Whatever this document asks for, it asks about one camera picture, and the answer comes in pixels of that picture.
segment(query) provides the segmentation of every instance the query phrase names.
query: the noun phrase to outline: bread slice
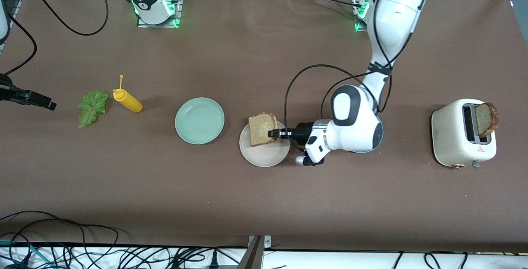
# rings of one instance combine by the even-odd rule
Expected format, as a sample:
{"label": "bread slice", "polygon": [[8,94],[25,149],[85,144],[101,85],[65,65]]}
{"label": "bread slice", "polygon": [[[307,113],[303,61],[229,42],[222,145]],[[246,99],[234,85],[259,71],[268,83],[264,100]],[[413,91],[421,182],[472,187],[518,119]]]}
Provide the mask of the bread slice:
{"label": "bread slice", "polygon": [[496,107],[491,103],[483,103],[475,107],[477,115],[478,135],[481,138],[490,135],[498,128],[498,113]]}
{"label": "bread slice", "polygon": [[263,145],[277,141],[268,137],[269,130],[278,129],[277,117],[273,113],[259,113],[249,117],[249,136],[251,146]]}

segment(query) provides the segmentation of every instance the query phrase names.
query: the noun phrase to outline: yellow squeeze bottle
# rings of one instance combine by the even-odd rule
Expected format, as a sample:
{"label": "yellow squeeze bottle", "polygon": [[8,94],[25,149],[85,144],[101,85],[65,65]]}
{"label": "yellow squeeze bottle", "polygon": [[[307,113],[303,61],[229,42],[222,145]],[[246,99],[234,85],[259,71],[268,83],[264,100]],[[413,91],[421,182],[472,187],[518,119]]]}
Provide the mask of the yellow squeeze bottle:
{"label": "yellow squeeze bottle", "polygon": [[134,96],[129,94],[126,90],[122,89],[123,86],[123,75],[119,75],[119,88],[113,90],[113,98],[123,104],[126,108],[132,112],[140,112],[143,109],[143,104],[139,102]]}

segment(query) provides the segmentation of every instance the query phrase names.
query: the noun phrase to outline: green plate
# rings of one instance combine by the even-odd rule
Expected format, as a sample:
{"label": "green plate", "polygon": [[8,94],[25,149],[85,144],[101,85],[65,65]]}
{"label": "green plate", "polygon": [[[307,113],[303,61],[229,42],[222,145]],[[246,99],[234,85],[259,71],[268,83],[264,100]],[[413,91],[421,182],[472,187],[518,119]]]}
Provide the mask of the green plate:
{"label": "green plate", "polygon": [[224,111],[209,98],[194,98],[183,104],[174,120],[179,137],[191,144],[213,141],[224,128]]}

